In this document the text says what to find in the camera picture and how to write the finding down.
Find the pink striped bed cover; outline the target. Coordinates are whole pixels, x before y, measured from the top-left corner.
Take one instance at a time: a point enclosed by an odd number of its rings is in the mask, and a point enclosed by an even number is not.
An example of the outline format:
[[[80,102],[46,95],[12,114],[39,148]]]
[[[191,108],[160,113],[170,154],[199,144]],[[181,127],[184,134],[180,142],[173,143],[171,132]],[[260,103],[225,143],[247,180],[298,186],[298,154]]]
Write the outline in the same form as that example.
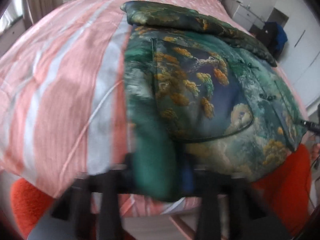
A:
[[[133,153],[124,88],[132,26],[121,9],[128,1],[189,8],[248,34],[218,0],[72,0],[33,25],[1,57],[1,168],[51,197]],[[120,211],[153,216],[198,204],[126,194]]]

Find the white wardrobe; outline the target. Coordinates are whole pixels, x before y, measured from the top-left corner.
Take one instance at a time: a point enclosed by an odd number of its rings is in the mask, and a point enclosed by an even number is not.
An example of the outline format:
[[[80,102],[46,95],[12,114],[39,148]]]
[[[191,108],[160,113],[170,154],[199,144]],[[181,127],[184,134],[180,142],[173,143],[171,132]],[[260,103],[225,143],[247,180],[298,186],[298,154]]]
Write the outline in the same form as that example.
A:
[[[319,22],[303,0],[277,0],[267,20],[283,26],[287,42],[278,62],[308,107],[319,98]]]

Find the green patterned silk jacket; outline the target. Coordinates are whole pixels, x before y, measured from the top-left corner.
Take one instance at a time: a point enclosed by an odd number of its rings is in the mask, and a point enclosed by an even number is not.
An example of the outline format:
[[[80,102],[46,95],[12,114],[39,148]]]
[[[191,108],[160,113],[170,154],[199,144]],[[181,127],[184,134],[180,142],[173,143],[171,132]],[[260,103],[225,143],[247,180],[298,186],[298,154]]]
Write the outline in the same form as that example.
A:
[[[183,168],[196,164],[256,181],[297,149],[302,113],[259,40],[185,7],[128,1],[121,9],[132,26],[124,88],[140,193],[183,197]]]

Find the white bedside cabinet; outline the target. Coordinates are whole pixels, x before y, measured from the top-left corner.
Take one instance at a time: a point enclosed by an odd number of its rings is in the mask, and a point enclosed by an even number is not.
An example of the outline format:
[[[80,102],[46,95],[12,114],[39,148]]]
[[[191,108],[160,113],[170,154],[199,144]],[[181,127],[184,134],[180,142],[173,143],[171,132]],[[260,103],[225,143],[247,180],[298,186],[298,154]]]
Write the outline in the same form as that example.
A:
[[[230,18],[247,31],[252,27],[263,29],[264,21],[237,0],[222,0],[221,4]]]

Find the blue and black hanging clothes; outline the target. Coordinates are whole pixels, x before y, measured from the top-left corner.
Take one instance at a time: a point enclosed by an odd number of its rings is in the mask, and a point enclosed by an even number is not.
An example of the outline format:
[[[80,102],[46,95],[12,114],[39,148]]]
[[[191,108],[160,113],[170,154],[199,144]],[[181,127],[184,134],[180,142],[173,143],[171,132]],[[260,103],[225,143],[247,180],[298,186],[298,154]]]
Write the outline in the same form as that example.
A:
[[[283,27],[277,22],[265,22],[263,29],[255,36],[277,60],[288,41]]]

